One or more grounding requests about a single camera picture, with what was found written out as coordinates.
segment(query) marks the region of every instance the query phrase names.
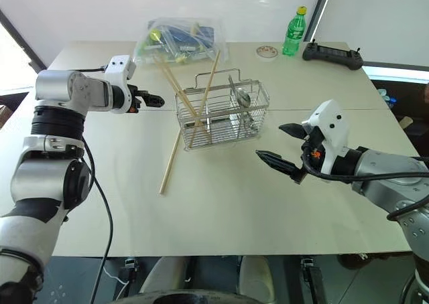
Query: bottle label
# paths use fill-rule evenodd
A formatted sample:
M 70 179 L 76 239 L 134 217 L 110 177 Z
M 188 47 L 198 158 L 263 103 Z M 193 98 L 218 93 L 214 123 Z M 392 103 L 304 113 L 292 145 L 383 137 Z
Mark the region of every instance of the bottle label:
M 302 35 L 304 34 L 304 28 L 302 27 L 295 27 L 295 28 L 288 28 L 288 38 L 291 38 L 293 40 L 300 40 L 302 39 Z

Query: green bottle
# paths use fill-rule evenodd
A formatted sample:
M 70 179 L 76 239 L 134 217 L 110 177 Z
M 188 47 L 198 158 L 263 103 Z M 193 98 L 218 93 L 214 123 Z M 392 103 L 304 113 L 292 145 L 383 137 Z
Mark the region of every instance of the green bottle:
M 306 29 L 305 14 L 307 7 L 299 6 L 296 16 L 289 22 L 286 39 L 283 43 L 283 55 L 294 56 L 300 48 L 300 42 Z

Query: metal wire basket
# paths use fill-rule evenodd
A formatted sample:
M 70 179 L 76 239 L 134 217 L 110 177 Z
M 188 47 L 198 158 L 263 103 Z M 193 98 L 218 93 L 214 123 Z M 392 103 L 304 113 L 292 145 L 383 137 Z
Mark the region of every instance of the metal wire basket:
M 185 149 L 191 150 L 206 147 L 217 143 L 238 141 L 258 136 L 262 127 L 269 95 L 258 80 L 242 80 L 241 71 L 238 68 L 215 72 L 217 78 L 228 75 L 235 76 L 233 86 L 236 91 L 245 91 L 250 97 L 248 107 L 240 106 L 235 96 L 235 91 L 228 83 L 211 86 L 205 102 L 200 125 L 196 125 L 198 117 L 193 117 L 183 102 L 176 95 L 176 113 Z M 205 88 L 198 86 L 198 78 L 210 73 L 201 73 L 195 76 L 195 87 L 184 89 L 195 111 L 199 111 Z

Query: chopstick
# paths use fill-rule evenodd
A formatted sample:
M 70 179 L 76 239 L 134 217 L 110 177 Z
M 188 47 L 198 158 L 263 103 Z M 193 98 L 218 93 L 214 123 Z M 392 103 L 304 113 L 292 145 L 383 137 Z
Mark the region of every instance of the chopstick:
M 189 148 L 191 148 L 192 144 L 194 143 L 196 128 L 200 127 L 202 125 L 202 123 L 201 123 L 202 110 L 204 109 L 204 105 L 206 104 L 206 101 L 207 101 L 208 92 L 209 92 L 210 87 L 212 85 L 213 76 L 215 75 L 214 72 L 216 70 L 216 66 L 217 66 L 217 62 L 219 61 L 220 54 L 221 54 L 221 51 L 219 50 L 216 54 L 216 58 L 214 59 L 214 63 L 212 65 L 212 70 L 210 72 L 210 78 L 208 79 L 206 90 L 204 91 L 204 95 L 202 96 L 201 106 L 200 106 L 200 109 L 198 110 L 198 118 L 194 124 L 194 132 L 192 133 L 192 138 L 190 140 Z
M 167 168 L 166 168 L 166 172 L 164 174 L 164 178 L 162 178 L 162 183 L 161 183 L 161 188 L 160 188 L 160 194 L 161 195 L 164 194 L 164 190 L 166 189 L 166 185 L 168 182 L 168 178 L 170 176 L 170 170 L 172 168 L 174 156 L 176 155 L 177 146 L 179 144 L 179 139 L 180 139 L 180 130 L 179 130 L 179 132 L 177 132 L 176 141 L 174 141 L 172 154 L 170 155 L 170 158 L 168 159 Z
M 154 62 L 156 66 L 161 70 L 162 74 L 167 79 L 168 83 L 170 83 L 171 87 L 173 88 L 173 91 L 183 102 L 184 106 L 188 109 L 188 112 L 190 113 L 190 115 L 192 115 L 192 117 L 195 118 L 197 114 L 194 107 L 192 106 L 191 102 L 188 100 L 188 97 L 186 96 L 186 94 L 183 92 L 182 87 L 179 85 L 179 82 L 174 77 L 173 72 L 171 71 L 166 61 L 161 56 L 156 55 L 154 56 Z M 211 140 L 211 136 L 209 135 L 207 130 L 205 130 L 204 134 L 206 135 L 208 140 Z

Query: black wire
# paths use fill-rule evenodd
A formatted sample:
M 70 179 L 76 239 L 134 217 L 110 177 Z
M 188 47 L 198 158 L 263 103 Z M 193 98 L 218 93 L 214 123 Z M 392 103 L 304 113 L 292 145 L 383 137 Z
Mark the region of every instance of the black wire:
M 302 164 L 306 168 L 306 171 L 313 175 L 314 177 L 318 177 L 320 179 L 331 180 L 331 181 L 342 181 L 345 183 L 350 183 L 352 181 L 373 181 L 373 180 L 386 180 L 386 179 L 394 179 L 394 178 L 413 178 L 413 177 L 429 177 L 429 172 L 396 172 L 396 173 L 382 173 L 379 175 L 327 175 L 325 173 L 321 173 L 311 165 L 311 156 L 310 156 L 310 148 L 306 147 L 303 150 L 302 154 Z M 418 208 L 421 208 L 429 203 L 429 195 L 425 198 L 419 200 L 418 202 L 414 202 L 413 204 L 391 212 L 387 215 L 387 220 L 396 221 L 397 217 L 403 216 L 408 212 L 412 212 Z
M 109 239 L 107 241 L 106 251 L 105 251 L 105 254 L 103 255 L 103 258 L 101 259 L 101 263 L 100 263 L 100 267 L 99 267 L 99 272 L 97 273 L 97 278 L 95 280 L 95 284 L 94 284 L 94 288 L 93 288 L 93 293 L 91 295 L 90 304 L 94 303 L 95 295 L 97 294 L 97 289 L 98 289 L 99 283 L 100 283 L 101 274 L 103 273 L 103 267 L 104 267 L 104 265 L 106 263 L 107 255 L 109 253 L 110 246 L 112 244 L 112 239 L 113 239 L 113 219 L 112 219 L 112 213 L 110 211 L 109 203 L 107 202 L 107 199 L 106 199 L 105 193 L 103 192 L 103 189 L 101 189 L 99 181 L 95 178 L 94 182 L 95 182 L 96 187 L 100 191 L 101 197 L 102 197 L 102 199 L 103 199 L 103 201 L 105 203 L 107 215 L 109 217 L 109 227 L 110 227 L 110 229 L 109 229 Z
M 418 161 L 423 161 L 423 162 L 429 162 L 429 157 L 412 157 L 413 159 L 415 159 L 415 160 L 418 160 Z
M 338 304 L 341 304 L 341 302 L 343 302 L 344 297 L 346 296 L 347 292 L 349 291 L 351 285 L 353 284 L 353 282 L 355 282 L 355 279 L 357 277 L 357 275 L 361 272 L 361 269 L 359 269 L 356 273 L 355 276 L 353 276 L 351 282 L 349 283 L 349 286 L 347 286 L 346 290 L 344 291 L 343 295 L 341 296 L 340 300 L 338 301 Z
M 415 279 L 416 279 L 416 275 L 414 273 L 412 273 L 410 277 L 408 277 L 402 289 L 399 304 L 405 304 L 405 301 L 407 299 L 407 294 L 410 291 L 411 285 Z
M 78 72 L 104 72 L 105 68 L 84 68 L 82 70 L 74 70 Z
M 82 138 L 83 144 L 85 146 L 86 153 L 88 154 L 88 159 L 90 163 L 90 169 L 91 169 L 91 181 L 89 182 L 89 191 L 91 191 L 91 188 L 93 187 L 94 180 L 95 180 L 95 163 L 94 163 L 94 157 L 91 153 L 91 150 L 88 147 L 88 144 L 85 141 L 85 138 Z
M 396 219 L 400 216 L 403 216 L 404 214 L 408 212 L 412 212 L 413 210 L 416 210 L 418 208 L 424 207 L 426 204 L 429 203 L 429 195 L 427 195 L 422 200 L 419 200 L 418 202 L 414 202 L 413 204 L 406 206 L 404 208 L 395 210 L 394 212 L 391 212 L 387 215 L 387 220 L 390 220 L 391 222 L 396 221 Z
M 97 294 L 97 289 L 99 287 L 100 284 L 100 278 L 101 278 L 101 274 L 103 273 L 103 267 L 106 263 L 106 259 L 107 259 L 107 255 L 109 253 L 110 250 L 110 246 L 112 244 L 112 239 L 113 239 L 113 219 L 112 219 L 112 213 L 110 211 L 110 207 L 109 207 L 109 203 L 107 202 L 106 199 L 106 195 L 103 191 L 103 189 L 100 186 L 99 181 L 97 180 L 97 178 L 95 177 L 95 162 L 94 162 L 94 157 L 89 149 L 89 146 L 86 144 L 86 141 L 82 138 L 84 145 L 85 145 L 85 150 L 86 153 L 88 153 L 88 158 L 89 158 L 89 162 L 90 162 L 90 173 L 91 173 L 91 182 L 89 185 L 89 190 L 92 187 L 92 183 L 95 183 L 97 189 L 99 190 L 100 194 L 101 194 L 101 198 L 103 199 L 103 202 L 105 204 L 106 207 L 106 211 L 107 211 L 107 216 L 109 217 L 109 239 L 107 241 L 107 246 L 106 246 L 106 250 L 105 253 L 101 259 L 101 263 L 100 263 L 100 267 L 99 267 L 99 271 L 97 273 L 97 277 L 95 279 L 95 283 L 94 283 L 94 287 L 93 287 L 93 292 L 91 294 L 91 299 L 90 299 L 90 304 L 94 303 L 95 300 L 95 295 Z
M 429 172 L 393 172 L 393 173 L 381 173 L 378 175 L 327 175 L 321 173 L 311 165 L 311 154 L 310 148 L 304 148 L 302 153 L 302 164 L 306 168 L 306 171 L 313 175 L 314 177 L 331 180 L 331 181 L 343 181 L 343 182 L 352 182 L 352 181 L 373 181 L 373 180 L 387 180 L 395 178 L 429 178 Z

